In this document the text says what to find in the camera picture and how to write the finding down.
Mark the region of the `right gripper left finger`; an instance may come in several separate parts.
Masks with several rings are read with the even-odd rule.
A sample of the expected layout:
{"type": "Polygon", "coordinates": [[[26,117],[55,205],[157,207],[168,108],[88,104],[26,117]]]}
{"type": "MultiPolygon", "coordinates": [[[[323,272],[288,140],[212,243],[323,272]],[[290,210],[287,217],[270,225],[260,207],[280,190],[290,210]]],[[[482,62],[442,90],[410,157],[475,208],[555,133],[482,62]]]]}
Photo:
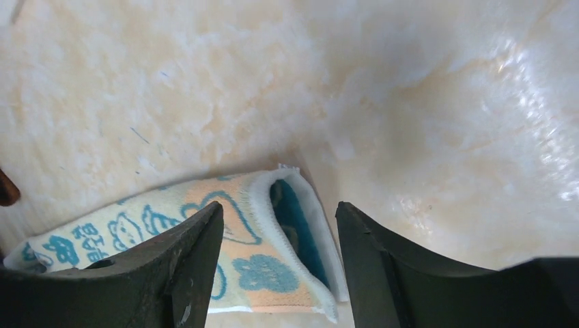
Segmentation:
{"type": "Polygon", "coordinates": [[[223,239],[223,207],[86,269],[1,270],[2,327],[203,327],[223,239]]]}

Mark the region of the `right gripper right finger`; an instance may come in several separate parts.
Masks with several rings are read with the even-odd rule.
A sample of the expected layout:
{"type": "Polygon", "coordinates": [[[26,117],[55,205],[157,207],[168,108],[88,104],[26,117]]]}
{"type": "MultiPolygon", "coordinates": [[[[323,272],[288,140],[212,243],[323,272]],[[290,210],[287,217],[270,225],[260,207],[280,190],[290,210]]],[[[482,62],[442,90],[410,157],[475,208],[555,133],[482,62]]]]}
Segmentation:
{"type": "Polygon", "coordinates": [[[498,271],[437,254],[349,202],[335,217],[356,327],[577,327],[578,259],[498,271]]]}

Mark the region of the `teal rabbit pattern towel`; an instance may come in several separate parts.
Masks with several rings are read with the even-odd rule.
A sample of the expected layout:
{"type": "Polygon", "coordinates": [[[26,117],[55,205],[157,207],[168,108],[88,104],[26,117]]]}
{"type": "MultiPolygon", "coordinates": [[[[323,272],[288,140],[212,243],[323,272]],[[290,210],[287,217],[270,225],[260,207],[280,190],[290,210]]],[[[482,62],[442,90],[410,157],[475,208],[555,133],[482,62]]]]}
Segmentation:
{"type": "Polygon", "coordinates": [[[223,242],[210,313],[319,313],[336,323],[349,299],[322,205],[297,167],[192,180],[130,196],[24,240],[9,269],[46,272],[89,265],[223,207],[223,242]]]}

